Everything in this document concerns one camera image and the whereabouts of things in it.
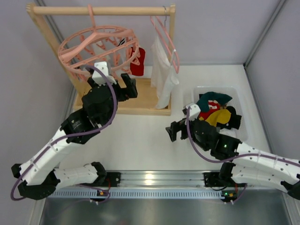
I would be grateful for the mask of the red santa sock in bin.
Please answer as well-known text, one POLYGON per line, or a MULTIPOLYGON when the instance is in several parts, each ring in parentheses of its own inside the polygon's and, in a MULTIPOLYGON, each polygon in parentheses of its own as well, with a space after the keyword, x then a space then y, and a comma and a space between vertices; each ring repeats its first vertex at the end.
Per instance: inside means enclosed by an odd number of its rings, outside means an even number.
POLYGON ((212 113, 220 110, 221 105, 216 100, 209 100, 207 102, 208 109, 205 109, 203 106, 200 107, 201 112, 199 115, 200 120, 206 120, 212 113))

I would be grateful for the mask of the aluminium frame rail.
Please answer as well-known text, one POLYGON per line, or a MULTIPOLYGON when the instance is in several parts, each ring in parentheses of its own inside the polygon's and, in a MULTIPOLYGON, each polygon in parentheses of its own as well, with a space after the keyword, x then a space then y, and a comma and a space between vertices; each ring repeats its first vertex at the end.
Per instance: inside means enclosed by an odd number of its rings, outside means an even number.
MULTIPOLYGON (((204 186, 206 172, 121 172, 120 184, 110 189, 108 199, 219 199, 221 193, 204 186)), ((277 190, 271 187, 246 184, 245 190, 277 190)), ((51 198, 92 199, 97 197, 98 187, 71 186, 56 190, 51 198)))

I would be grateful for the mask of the white sock in bin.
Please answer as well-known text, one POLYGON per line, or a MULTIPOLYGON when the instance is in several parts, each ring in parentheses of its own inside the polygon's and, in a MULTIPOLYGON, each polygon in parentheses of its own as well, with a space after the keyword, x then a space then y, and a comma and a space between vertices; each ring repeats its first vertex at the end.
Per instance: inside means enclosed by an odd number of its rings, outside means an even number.
POLYGON ((237 138, 236 132, 234 130, 232 130, 232 129, 230 129, 230 130, 229 129, 221 129, 219 131, 219 133, 222 134, 222 135, 226 135, 226 136, 230 136, 230 137, 233 137, 233 138, 237 138))

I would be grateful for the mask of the wooden clothes rack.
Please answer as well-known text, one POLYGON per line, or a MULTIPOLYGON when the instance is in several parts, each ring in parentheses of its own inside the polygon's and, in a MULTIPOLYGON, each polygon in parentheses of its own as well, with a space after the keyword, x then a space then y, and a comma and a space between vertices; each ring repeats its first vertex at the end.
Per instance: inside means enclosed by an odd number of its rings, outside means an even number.
MULTIPOLYGON (((165 34, 169 37, 169 46, 167 50, 173 49, 172 41, 174 36, 176 5, 171 4, 167 8, 163 7, 93 7, 94 15, 107 16, 165 16, 170 17, 169 31, 166 31, 165 26, 162 26, 165 34)), ((88 15, 87 7, 46 7, 36 6, 35 3, 28 3, 26 11, 34 24, 38 27, 41 34, 51 47, 54 55, 58 57, 59 42, 57 35, 49 27, 49 22, 44 18, 45 15, 88 15)), ((82 106, 80 97, 90 90, 87 82, 80 81, 75 75, 63 68, 72 85, 77 91, 77 96, 73 104, 74 109, 79 109, 82 106)), ((119 114, 135 114, 135 115, 171 115, 171 101, 168 106, 163 109, 155 109, 154 106, 158 100, 155 88, 150 86, 149 78, 138 78, 136 81, 138 90, 138 98, 123 102, 120 104, 119 114)))

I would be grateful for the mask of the white shirt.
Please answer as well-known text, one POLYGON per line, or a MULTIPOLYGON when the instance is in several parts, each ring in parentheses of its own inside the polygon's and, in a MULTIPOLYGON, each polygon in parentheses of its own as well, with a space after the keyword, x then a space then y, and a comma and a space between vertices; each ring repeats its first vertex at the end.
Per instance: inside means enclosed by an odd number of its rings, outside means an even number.
POLYGON ((151 51, 153 56, 151 86, 156 88, 158 98, 155 108, 163 109, 169 105, 171 92, 179 84, 179 80, 158 36, 155 37, 151 51))

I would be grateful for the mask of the pink round clip hanger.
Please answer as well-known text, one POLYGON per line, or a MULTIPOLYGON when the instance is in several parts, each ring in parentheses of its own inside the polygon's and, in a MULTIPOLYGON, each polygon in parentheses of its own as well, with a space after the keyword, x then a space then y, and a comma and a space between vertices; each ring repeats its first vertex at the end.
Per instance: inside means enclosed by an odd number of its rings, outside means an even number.
POLYGON ((67 37, 58 48, 62 65, 72 75, 85 80, 89 75, 83 66, 98 62, 109 63, 114 77, 119 71, 132 74, 130 66, 141 64, 139 41, 133 30, 114 25, 97 26, 91 5, 88 12, 92 26, 67 37))

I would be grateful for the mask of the dark green christmas sock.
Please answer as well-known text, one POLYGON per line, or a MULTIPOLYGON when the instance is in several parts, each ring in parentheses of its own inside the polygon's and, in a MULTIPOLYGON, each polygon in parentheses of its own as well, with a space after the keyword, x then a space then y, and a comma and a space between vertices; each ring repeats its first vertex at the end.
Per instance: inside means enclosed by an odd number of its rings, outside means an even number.
POLYGON ((210 110, 209 101, 217 101, 221 106, 223 106, 231 100, 232 97, 227 94, 209 91, 202 94, 196 104, 200 107, 202 112, 208 112, 210 110))

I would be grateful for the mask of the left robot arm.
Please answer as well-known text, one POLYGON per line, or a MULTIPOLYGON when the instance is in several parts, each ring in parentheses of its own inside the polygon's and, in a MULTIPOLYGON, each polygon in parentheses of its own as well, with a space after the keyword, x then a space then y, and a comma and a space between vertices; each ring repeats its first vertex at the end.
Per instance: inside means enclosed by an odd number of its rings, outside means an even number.
POLYGON ((82 108, 63 121, 54 137, 34 157, 11 167, 17 179, 11 191, 13 201, 41 200, 60 188, 99 187, 105 182, 107 172, 100 162, 76 169, 57 169, 56 166, 111 124, 119 102, 138 96, 135 79, 128 74, 121 74, 121 78, 126 85, 124 88, 117 81, 99 85, 95 79, 88 79, 91 89, 82 97, 82 108))

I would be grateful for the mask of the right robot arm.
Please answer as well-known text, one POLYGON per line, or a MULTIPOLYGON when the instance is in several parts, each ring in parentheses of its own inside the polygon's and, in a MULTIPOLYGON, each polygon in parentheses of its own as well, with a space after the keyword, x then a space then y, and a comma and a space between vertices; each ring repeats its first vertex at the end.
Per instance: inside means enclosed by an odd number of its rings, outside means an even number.
POLYGON ((294 199, 300 198, 300 162, 287 159, 251 147, 241 140, 221 134, 214 126, 203 120, 172 122, 166 127, 172 142, 177 133, 181 139, 189 139, 192 147, 208 151, 208 159, 198 150, 204 160, 221 164, 218 181, 223 186, 248 184, 275 188, 294 199))

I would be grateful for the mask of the pink clothes hanger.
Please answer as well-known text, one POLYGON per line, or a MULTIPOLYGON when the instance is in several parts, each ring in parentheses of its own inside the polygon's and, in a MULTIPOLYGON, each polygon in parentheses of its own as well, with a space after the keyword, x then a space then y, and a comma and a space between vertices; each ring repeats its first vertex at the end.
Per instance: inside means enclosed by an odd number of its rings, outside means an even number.
POLYGON ((173 65, 175 73, 178 74, 180 70, 180 59, 168 31, 158 16, 150 16, 150 21, 154 26, 157 35, 160 37, 163 45, 166 47, 169 56, 171 57, 170 64, 173 65))

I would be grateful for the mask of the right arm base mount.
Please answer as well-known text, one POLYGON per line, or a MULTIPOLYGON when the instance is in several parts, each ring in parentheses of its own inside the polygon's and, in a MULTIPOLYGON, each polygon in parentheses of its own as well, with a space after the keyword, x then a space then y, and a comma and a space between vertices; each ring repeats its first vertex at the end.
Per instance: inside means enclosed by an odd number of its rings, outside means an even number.
POLYGON ((245 183, 236 183, 232 179, 223 180, 219 178, 219 172, 205 172, 204 186, 221 193, 221 201, 234 204, 246 188, 245 183))

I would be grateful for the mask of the black sock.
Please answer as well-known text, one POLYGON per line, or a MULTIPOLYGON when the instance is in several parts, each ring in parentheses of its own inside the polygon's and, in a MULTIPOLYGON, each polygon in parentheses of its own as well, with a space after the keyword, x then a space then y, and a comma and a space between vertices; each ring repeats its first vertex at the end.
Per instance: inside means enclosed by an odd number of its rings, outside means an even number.
POLYGON ((226 124, 218 124, 217 126, 221 129, 239 129, 242 116, 236 113, 236 109, 233 106, 228 106, 226 109, 231 113, 229 121, 226 124))

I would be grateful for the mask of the yellow sock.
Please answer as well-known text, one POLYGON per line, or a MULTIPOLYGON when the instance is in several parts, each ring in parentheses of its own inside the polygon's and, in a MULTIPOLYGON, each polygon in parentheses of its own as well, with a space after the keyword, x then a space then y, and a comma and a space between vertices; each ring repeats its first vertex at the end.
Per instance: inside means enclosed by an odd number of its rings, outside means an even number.
POLYGON ((216 127, 218 123, 220 124, 227 124, 231 118, 231 113, 227 109, 222 109, 213 112, 207 119, 206 122, 208 122, 211 126, 216 127))

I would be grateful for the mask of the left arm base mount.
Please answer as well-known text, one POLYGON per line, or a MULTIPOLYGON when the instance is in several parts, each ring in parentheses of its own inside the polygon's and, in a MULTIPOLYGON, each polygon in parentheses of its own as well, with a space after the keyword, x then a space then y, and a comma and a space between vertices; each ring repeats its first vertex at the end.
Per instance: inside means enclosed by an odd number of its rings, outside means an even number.
POLYGON ((104 182, 98 187, 97 197, 108 197, 111 188, 116 188, 120 184, 120 172, 108 172, 104 182))

